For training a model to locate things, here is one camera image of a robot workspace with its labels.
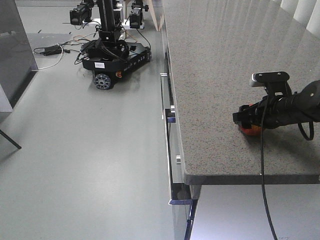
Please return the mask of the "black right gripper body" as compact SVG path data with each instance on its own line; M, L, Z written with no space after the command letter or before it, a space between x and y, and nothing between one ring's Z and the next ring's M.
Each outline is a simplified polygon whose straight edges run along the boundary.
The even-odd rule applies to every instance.
M253 126L275 129L278 125L272 115L277 100L277 97L263 97L255 104L242 105L238 112L232 114L233 122L244 129L251 129Z

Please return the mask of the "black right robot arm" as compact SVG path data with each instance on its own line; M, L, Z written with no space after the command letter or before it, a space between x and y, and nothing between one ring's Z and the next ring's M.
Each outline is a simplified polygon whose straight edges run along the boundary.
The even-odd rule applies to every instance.
M290 96L267 94L253 105L242 105L232 114L233 122L244 129L264 129L320 121L320 82L309 83Z

